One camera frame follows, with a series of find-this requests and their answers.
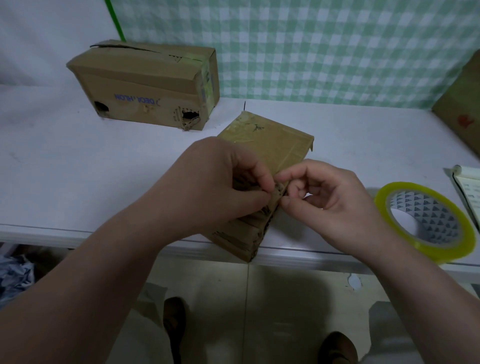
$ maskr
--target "tile grout line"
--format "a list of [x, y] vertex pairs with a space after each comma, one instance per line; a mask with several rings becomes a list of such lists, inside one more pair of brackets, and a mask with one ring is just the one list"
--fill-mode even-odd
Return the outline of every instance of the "tile grout line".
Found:
[[247, 289], [245, 292], [245, 308], [243, 310], [243, 336], [241, 341], [241, 363], [243, 364], [243, 353], [245, 352], [245, 327], [247, 326], [247, 300], [248, 300], [248, 279], [250, 277], [250, 264], [247, 264]]

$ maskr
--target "foot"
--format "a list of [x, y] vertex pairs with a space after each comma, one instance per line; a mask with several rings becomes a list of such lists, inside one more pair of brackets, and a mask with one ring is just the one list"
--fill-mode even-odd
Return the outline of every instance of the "foot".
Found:
[[358, 362], [355, 345], [338, 331], [330, 333], [318, 351], [318, 364], [357, 364]]
[[180, 297], [165, 300], [163, 305], [163, 327], [170, 338], [173, 363], [180, 364], [180, 342], [185, 332], [186, 316], [185, 306]]

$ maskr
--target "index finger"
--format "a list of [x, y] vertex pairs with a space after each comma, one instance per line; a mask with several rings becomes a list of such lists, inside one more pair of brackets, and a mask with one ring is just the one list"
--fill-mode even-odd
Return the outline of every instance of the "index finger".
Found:
[[281, 170], [275, 175], [278, 182], [286, 182], [302, 177], [311, 178], [318, 182], [327, 182], [333, 185], [340, 184], [345, 176], [342, 169], [319, 160], [306, 159], [303, 162]]
[[264, 191], [272, 193], [275, 189], [275, 182], [272, 173], [270, 173], [270, 170], [265, 163], [263, 163], [258, 156], [248, 148], [238, 144], [231, 145], [233, 152], [233, 168], [248, 170]]

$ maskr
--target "hand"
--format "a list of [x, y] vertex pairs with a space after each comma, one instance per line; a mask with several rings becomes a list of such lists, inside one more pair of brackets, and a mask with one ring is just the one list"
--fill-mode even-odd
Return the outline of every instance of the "hand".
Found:
[[397, 239], [350, 170], [306, 159], [280, 171], [275, 180], [290, 181], [288, 196], [280, 200], [285, 212], [344, 253], [365, 260], [380, 253], [386, 239]]
[[[237, 174], [257, 182], [262, 190], [234, 190], [232, 179]], [[270, 171], [252, 151], [210, 137], [188, 147], [127, 210], [142, 231], [149, 231], [150, 240], [170, 243], [260, 210], [274, 188]]]

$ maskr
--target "corrugated cardboard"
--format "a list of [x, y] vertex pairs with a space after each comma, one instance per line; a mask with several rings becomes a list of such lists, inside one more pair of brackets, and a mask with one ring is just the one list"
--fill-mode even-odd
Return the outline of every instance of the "corrugated cardboard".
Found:
[[480, 50], [473, 54], [432, 111], [480, 156]]
[[104, 118], [202, 130], [220, 98], [214, 48], [107, 40], [67, 67]]
[[[272, 175], [301, 162], [313, 148], [313, 136], [278, 122], [243, 111], [219, 135], [220, 138], [242, 144], [253, 150], [270, 169]], [[237, 190], [260, 189], [245, 179], [236, 177], [233, 187]], [[232, 220], [205, 237], [250, 262], [257, 254], [268, 224], [277, 208], [286, 185], [277, 184], [272, 199], [261, 211]]]

